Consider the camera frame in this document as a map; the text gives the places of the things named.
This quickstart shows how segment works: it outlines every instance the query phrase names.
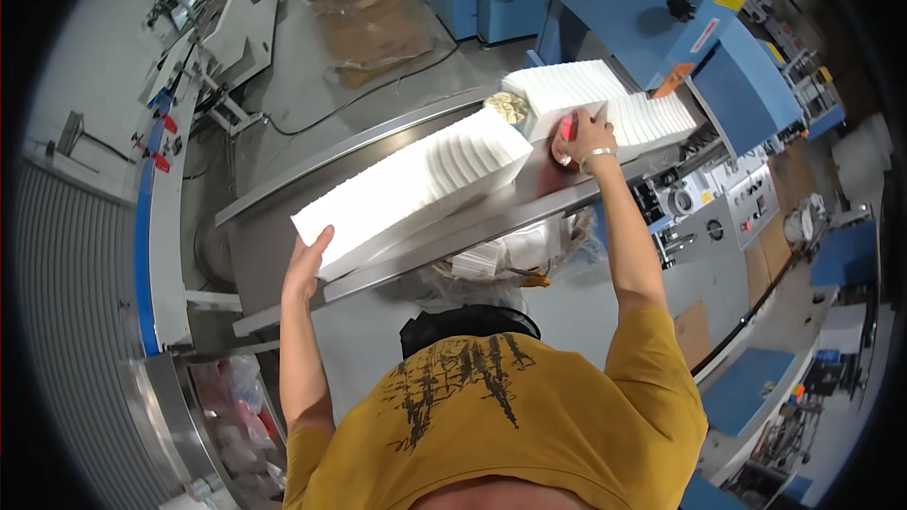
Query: red tape dispenser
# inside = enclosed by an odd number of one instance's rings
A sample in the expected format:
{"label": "red tape dispenser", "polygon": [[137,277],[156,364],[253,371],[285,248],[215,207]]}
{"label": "red tape dispenser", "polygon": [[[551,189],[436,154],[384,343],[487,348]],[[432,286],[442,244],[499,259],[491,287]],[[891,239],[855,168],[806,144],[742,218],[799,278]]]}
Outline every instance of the red tape dispenser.
{"label": "red tape dispenser", "polygon": [[554,132],[554,139],[551,141],[551,155],[554,156],[554,160],[564,167],[570,167],[575,170],[579,170],[580,165],[574,162],[567,154],[561,152],[561,147],[567,142],[576,140],[579,123],[580,121],[576,118],[575,112],[567,115],[558,123]]}

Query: red clamp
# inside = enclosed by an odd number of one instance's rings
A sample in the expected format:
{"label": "red clamp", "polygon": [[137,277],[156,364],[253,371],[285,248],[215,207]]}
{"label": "red clamp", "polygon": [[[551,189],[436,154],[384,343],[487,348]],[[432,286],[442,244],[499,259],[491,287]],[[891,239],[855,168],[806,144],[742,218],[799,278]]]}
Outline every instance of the red clamp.
{"label": "red clamp", "polygon": [[176,133],[176,122],[170,115],[164,115],[164,128],[168,132]]}
{"label": "red clamp", "polygon": [[157,152],[154,153],[154,167],[165,174],[169,174],[170,172],[170,162],[167,161],[167,158]]}
{"label": "red clamp", "polygon": [[561,136],[568,142],[576,140],[577,129],[580,126],[580,120],[576,117],[576,112],[572,112],[567,117],[561,119]]}

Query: concrete floor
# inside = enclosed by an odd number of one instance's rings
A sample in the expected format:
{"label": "concrete floor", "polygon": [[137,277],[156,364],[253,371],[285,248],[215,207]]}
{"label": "concrete floor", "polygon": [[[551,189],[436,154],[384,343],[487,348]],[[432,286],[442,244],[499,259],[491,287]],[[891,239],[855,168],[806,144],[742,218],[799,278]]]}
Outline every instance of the concrete floor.
{"label": "concrete floor", "polygon": [[[337,81],[325,62],[320,37],[305,5],[300,0],[281,0],[274,62],[248,84],[244,106],[271,114],[281,129],[304,128],[361,92],[397,81],[449,52],[453,41],[437,18],[428,17],[428,21],[436,36],[434,51],[351,90]],[[369,95],[299,136],[280,136],[264,126],[244,131],[237,142],[238,195],[341,139],[439,98],[500,79],[520,68],[532,40],[514,41],[490,51],[481,51],[476,40],[466,40],[439,66]],[[222,135],[218,135],[201,145],[193,141],[188,150],[187,175],[198,173],[211,157],[221,159],[213,160],[204,176],[187,181],[183,191],[183,272],[187,289],[199,289],[206,283],[192,256],[196,225],[210,221],[225,205],[228,190],[226,166],[219,153],[222,142]],[[206,250],[219,248],[216,241],[202,246]],[[672,315],[697,300],[706,303],[713,345],[748,309],[742,253],[674,267],[666,272],[665,284]],[[338,420],[401,358],[398,332],[420,310],[414,303],[394,296],[387,287],[372,289],[313,314]],[[580,352],[596,366],[604,366],[617,327],[617,301],[607,263],[579,276],[564,275],[547,289],[526,289],[523,296],[545,342],[557,349]],[[231,342],[228,316],[193,316],[190,323],[199,349],[217,349]]]}

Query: cardboard sheet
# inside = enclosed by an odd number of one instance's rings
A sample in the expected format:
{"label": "cardboard sheet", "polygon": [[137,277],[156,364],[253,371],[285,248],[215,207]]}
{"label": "cardboard sheet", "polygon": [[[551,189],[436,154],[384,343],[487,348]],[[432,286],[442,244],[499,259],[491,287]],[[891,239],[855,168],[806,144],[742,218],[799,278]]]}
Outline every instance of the cardboard sheet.
{"label": "cardboard sheet", "polygon": [[712,352],[709,337],[709,316],[702,300],[697,301],[677,316],[674,321],[677,345],[686,360],[686,368],[693,369]]}

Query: electrical cable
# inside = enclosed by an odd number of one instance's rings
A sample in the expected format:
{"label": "electrical cable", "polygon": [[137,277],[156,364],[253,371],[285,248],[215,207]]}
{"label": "electrical cable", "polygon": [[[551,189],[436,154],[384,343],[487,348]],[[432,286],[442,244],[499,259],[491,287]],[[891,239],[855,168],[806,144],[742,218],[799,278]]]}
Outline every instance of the electrical cable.
{"label": "electrical cable", "polygon": [[422,73],[423,71],[427,71],[427,70],[429,70],[429,69],[431,69],[431,68],[433,68],[433,67],[435,67],[435,66],[437,66],[437,65],[439,65],[439,64],[441,64],[441,63],[443,63],[444,61],[447,61],[447,59],[448,59],[450,56],[452,56],[452,55],[453,55],[456,51],[458,51],[459,49],[460,49],[460,44],[459,44],[459,42],[458,42],[458,43],[456,44],[456,46],[453,47],[453,50],[450,50],[449,52],[447,52],[443,58],[438,59],[436,62],[434,62],[434,63],[432,63],[432,64],[430,64],[430,65],[427,65],[427,66],[425,66],[424,68],[417,69],[416,71],[412,71],[412,72],[410,72],[410,73],[407,73],[407,74],[405,74],[405,75],[403,75],[403,76],[401,76],[401,77],[398,77],[397,79],[394,79],[393,81],[388,81],[388,82],[385,83],[384,85],[379,85],[379,86],[377,86],[377,87],[375,87],[375,88],[373,88],[373,89],[369,89],[369,91],[366,91],[366,92],[363,93],[362,95],[357,96],[357,97],[353,98],[353,99],[350,100],[350,101],[347,101],[344,105],[341,105],[340,107],[335,108],[335,109],[332,110],[331,112],[329,112],[329,113],[327,113],[326,115],[324,115],[321,119],[317,119],[314,123],[308,125],[308,126],[305,127],[305,128],[301,128],[300,130],[297,130],[296,132],[286,132],[286,131],[284,131],[284,130],[281,130],[281,129],[274,123],[274,119],[273,119],[270,115],[267,115],[267,114],[266,114],[265,117],[267,117],[268,123],[271,125],[272,128],[274,128],[275,131],[277,131],[278,134],[280,134],[280,135],[282,135],[282,136],[297,136],[297,135],[301,135],[301,134],[304,133],[305,131],[308,131],[308,130],[311,130],[312,128],[317,127],[318,125],[320,125],[321,123],[323,123],[325,120],[330,119],[331,117],[334,117],[334,115],[336,115],[336,114],[339,113],[340,111],[342,111],[342,110],[344,110],[345,108],[349,107],[349,106],[352,105],[353,103],[356,103],[357,101],[362,100],[362,99],[365,98],[366,96],[369,96],[369,95],[371,95],[372,93],[374,93],[374,92],[376,92],[376,91],[378,91],[378,90],[380,90],[380,89],[383,89],[383,88],[385,88],[385,87],[388,86],[388,85],[392,85],[392,84],[394,84],[394,83],[399,84],[400,81],[403,81],[403,80],[406,79],[407,77],[412,77],[413,75],[418,75],[418,74]]}
{"label": "electrical cable", "polygon": [[[207,136],[205,136],[203,139],[197,140],[198,144],[204,144],[205,142],[208,141],[209,138],[214,136],[214,134],[215,134],[215,132],[211,132]],[[214,164],[214,161],[217,159],[218,159],[218,154],[217,154],[217,152],[215,152],[214,155],[211,156],[211,159],[208,161],[208,164],[205,164],[205,166],[203,168],[201,168],[201,171],[198,172],[198,174],[190,174],[188,176],[182,176],[183,181],[191,181],[193,179],[198,179],[199,177],[204,176],[205,174],[208,173],[208,170],[211,169],[212,164]]]}
{"label": "electrical cable", "polygon": [[130,157],[129,157],[128,155],[126,155],[125,153],[120,152],[119,150],[117,150],[116,148],[114,148],[113,146],[111,146],[110,144],[108,144],[107,142],[101,140],[100,138],[97,138],[96,136],[92,136],[92,135],[88,134],[88,133],[85,132],[85,131],[83,131],[83,132],[80,134],[80,136],[85,136],[86,138],[88,138],[88,139],[91,140],[92,142],[95,142],[96,144],[101,145],[101,146],[107,148],[111,153],[117,154],[117,155],[120,157],[120,160],[122,160],[122,161],[124,161],[124,162],[127,162],[127,163],[129,163],[129,164],[135,164],[135,160],[133,160],[132,158],[130,158]]}

